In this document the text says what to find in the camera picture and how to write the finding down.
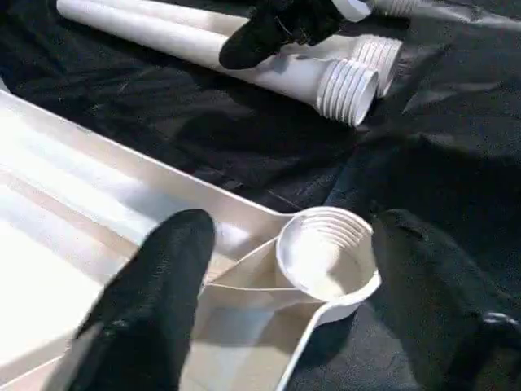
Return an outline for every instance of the white plastic tube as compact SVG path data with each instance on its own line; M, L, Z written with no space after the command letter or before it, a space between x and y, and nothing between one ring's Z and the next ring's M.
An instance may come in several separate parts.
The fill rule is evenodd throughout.
M372 0L375 13L398 18L410 18L422 0Z
M352 126L365 118L378 86L374 69L346 59L275 55L254 69L229 71L218 59L224 35L85 0L58 0L57 7L70 20L308 103Z
M135 12L140 15L153 16L168 22L212 31L224 36L231 36L248 19L204 11L196 8L181 7L163 2L148 0L89 0L98 4L117 8L122 11ZM384 4L396 5L396 9L404 10L404 2L417 0L379 0ZM334 35L316 46L287 45L283 51L287 54L304 54L319 59L354 59L375 68L379 74L377 95L382 98L389 91L396 71L398 55L402 42L396 39L361 35L360 37L344 37Z

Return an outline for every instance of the threaded fitting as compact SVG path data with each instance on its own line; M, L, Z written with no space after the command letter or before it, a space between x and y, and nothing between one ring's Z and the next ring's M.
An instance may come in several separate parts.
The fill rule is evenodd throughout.
M373 0L376 13L397 18L410 17L420 0Z
M401 47L402 42L397 39L375 35L361 35L357 38L351 59L378 71L379 85L376 95L379 98L384 97L391 87Z
M354 60L333 59L317 92L316 109L350 126L362 123L378 88L378 72Z

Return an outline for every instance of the black gloved finger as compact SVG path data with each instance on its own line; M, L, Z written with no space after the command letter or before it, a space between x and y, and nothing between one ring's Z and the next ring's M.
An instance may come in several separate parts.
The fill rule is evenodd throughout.
M343 20L331 0L263 2L222 47L219 61L227 69L252 68L287 43L323 41L339 30Z
M53 378L48 389L177 389L214 240L212 219L201 210L154 230L81 326L62 364L73 367L61 373L69 378Z
M404 210L378 215L374 251L384 321L424 389L484 391L491 381L516 389L521 306L514 298L452 238ZM509 367L505 353L514 357Z

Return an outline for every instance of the black tarp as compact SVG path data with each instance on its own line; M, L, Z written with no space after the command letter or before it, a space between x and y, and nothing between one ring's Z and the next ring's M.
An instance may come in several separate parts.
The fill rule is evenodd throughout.
M251 9L232 0L175 3ZM0 74L14 94L279 211L328 204L370 218L405 209L519 299L521 3L444 3L460 22L370 18L345 26L347 34L405 40L391 94L359 132L302 103L63 20L55 0L2 7ZM420 389L414 357L387 319L387 299L384 284L355 316L317 330L289 389Z

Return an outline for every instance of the ribbed pipe end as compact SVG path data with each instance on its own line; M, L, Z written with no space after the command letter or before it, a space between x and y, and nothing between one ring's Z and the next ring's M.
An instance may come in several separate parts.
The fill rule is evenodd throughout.
M378 274L370 225L344 209L316 207L297 213L277 242L279 269L311 297L330 301L356 294Z
M385 16L409 18L420 0L373 0L374 11Z
M391 88L396 73L398 55L402 42L397 39L361 35L357 38L351 59L373 67L378 71L378 90L376 95L384 97Z
M354 60L333 59L321 80L316 109L326 118L360 125L378 88L378 72Z

